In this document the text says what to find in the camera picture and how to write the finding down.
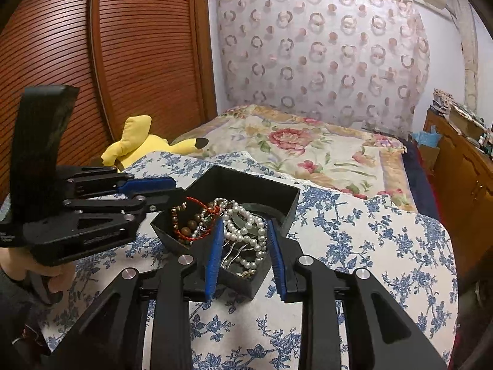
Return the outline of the left hand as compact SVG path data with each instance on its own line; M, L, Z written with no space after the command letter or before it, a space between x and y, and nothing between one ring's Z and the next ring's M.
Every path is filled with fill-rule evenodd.
M68 291L74 281L74 262L57 266L41 265L24 247L2 248L0 258L1 269L9 278L20 282L27 274L48 277L48 290L52 293Z

